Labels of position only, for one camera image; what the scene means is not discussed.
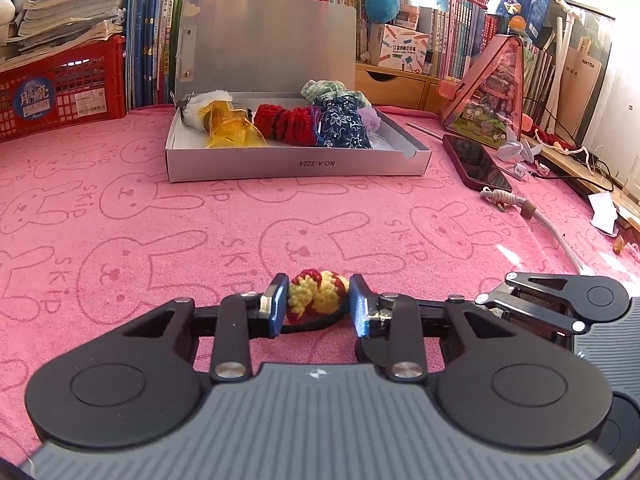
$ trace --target yellow plastic bag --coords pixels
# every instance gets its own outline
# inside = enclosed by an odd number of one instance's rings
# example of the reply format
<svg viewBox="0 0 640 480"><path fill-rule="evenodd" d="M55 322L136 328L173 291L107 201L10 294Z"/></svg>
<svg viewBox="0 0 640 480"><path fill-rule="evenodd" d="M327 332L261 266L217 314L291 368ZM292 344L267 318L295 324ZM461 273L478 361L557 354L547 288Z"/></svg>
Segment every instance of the yellow plastic bag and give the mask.
<svg viewBox="0 0 640 480"><path fill-rule="evenodd" d="M264 137L248 119L246 110L229 101L212 101L200 109L202 123L209 132L208 148L260 148Z"/></svg>

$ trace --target white paper scrap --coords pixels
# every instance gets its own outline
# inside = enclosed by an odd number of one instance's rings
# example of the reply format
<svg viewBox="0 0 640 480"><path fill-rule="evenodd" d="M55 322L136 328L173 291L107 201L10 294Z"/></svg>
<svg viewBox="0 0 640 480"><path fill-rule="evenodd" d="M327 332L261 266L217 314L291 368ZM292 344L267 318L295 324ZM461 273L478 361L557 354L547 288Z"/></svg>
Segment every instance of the white paper scrap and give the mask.
<svg viewBox="0 0 640 480"><path fill-rule="evenodd" d="M613 236L618 212L616 206L613 205L613 200L611 200L611 193L603 191L591 194L589 202L593 208L591 225Z"/></svg>

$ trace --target pink triangular box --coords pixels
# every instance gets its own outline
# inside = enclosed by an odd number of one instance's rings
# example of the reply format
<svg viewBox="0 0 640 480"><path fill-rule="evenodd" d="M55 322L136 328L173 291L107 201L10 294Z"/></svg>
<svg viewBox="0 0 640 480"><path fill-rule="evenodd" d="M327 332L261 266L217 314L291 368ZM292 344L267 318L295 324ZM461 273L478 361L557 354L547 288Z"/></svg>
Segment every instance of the pink triangular box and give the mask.
<svg viewBox="0 0 640 480"><path fill-rule="evenodd" d="M444 128L494 148L507 141L507 128L520 140L531 128L522 113L523 59L519 37L494 36L460 83L441 81Z"/></svg>

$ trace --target wooden drawer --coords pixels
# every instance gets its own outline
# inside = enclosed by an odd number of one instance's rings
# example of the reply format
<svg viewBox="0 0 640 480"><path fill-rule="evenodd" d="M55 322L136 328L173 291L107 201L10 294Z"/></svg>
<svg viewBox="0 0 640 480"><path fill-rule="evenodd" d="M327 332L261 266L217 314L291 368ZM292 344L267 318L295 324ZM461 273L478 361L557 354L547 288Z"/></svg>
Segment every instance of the wooden drawer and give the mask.
<svg viewBox="0 0 640 480"><path fill-rule="evenodd" d="M445 103L445 101L446 99L438 94L437 83L427 82L425 99L424 104L422 105L422 109L437 114L440 111L440 107Z"/></svg>
<svg viewBox="0 0 640 480"><path fill-rule="evenodd" d="M388 73L356 70L356 90L375 105L420 109L425 82L421 79Z"/></svg>

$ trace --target pink tablecloth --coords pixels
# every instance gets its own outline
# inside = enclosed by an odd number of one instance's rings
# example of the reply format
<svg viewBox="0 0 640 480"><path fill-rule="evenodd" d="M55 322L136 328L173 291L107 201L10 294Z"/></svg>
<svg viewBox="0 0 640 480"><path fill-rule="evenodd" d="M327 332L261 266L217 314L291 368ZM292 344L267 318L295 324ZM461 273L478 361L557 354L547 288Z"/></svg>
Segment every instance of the pink tablecloth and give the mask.
<svg viewBox="0 0 640 480"><path fill-rule="evenodd" d="M433 150L421 177L169 184L172 115L147 109L0 145L0 456L20 462L38 445L23 395L40 365L175 296L213 304L309 267L430 299L474 297L510 270L573 272L544 228L462 186L440 143L412 128ZM394 117L439 129L424 115ZM565 184L514 188L596 272L638 283L634 261L614 255ZM252 350L255 365L353 362L353 343L345 321ZM428 350L440 368L435 342Z"/></svg>

